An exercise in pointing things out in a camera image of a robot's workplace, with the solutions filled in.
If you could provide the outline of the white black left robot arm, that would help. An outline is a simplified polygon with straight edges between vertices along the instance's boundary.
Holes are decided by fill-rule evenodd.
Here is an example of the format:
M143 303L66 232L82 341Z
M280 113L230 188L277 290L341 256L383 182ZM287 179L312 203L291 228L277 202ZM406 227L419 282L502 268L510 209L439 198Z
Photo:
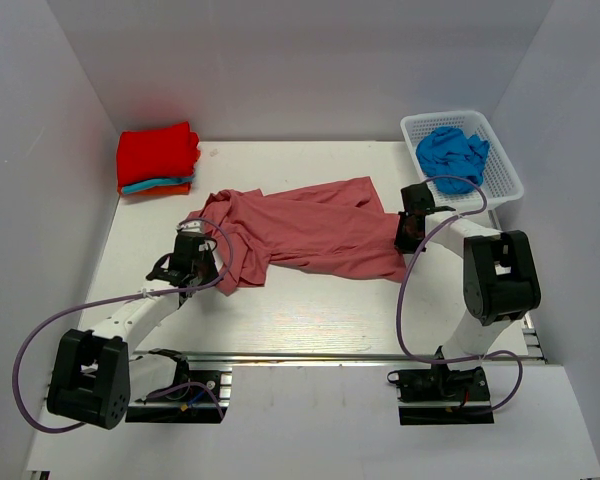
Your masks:
M136 400L161 391L179 399L189 392L192 377L183 354L134 352L191 297L186 287L205 286L218 277L212 244L202 233L178 233L174 250L154 264L139 298L86 331L71 329L62 336L46 400L50 413L112 429Z

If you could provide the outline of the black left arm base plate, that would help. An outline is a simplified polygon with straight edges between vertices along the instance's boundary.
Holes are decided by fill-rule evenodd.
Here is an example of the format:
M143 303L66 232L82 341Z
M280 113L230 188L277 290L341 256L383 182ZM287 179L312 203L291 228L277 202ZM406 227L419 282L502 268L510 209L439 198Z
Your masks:
M132 357L129 373L127 423L219 425L228 411L232 369L222 363L158 349Z

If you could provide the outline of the pink t shirt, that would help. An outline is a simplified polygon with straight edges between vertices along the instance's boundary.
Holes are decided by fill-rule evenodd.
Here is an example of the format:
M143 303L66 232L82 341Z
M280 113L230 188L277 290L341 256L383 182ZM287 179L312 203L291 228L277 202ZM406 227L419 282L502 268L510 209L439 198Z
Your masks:
M225 295L261 287L271 265L347 279L399 282L406 273L394 247L399 217L387 213L368 177L265 195L222 190L191 212L205 218L230 271Z

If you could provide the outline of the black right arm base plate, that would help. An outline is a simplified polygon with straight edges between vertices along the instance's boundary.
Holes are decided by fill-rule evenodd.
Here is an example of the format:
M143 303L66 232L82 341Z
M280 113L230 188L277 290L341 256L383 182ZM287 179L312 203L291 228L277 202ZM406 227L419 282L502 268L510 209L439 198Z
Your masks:
M494 423L484 369L393 370L387 381L397 389L401 426L489 425Z

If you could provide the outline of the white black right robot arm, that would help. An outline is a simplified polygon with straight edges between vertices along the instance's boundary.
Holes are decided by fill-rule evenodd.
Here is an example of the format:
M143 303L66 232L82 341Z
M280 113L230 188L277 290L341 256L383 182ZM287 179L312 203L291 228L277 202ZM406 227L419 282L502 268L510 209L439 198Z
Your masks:
M490 348L512 323L541 301L541 289L528 236L519 230L487 229L471 217L487 209L486 194L467 180L481 199L474 210L459 212L436 204L425 180L401 189L403 210L394 246L411 256L399 288L396 306L396 335L402 352L412 361L432 366L443 365L431 374L433 390L452 399L468 385L465 371L485 359L508 356L509 350L491 352ZM431 242L438 242L463 261L462 292L465 313L452 336L440 347L436 358L412 353L402 333L403 303L416 263Z

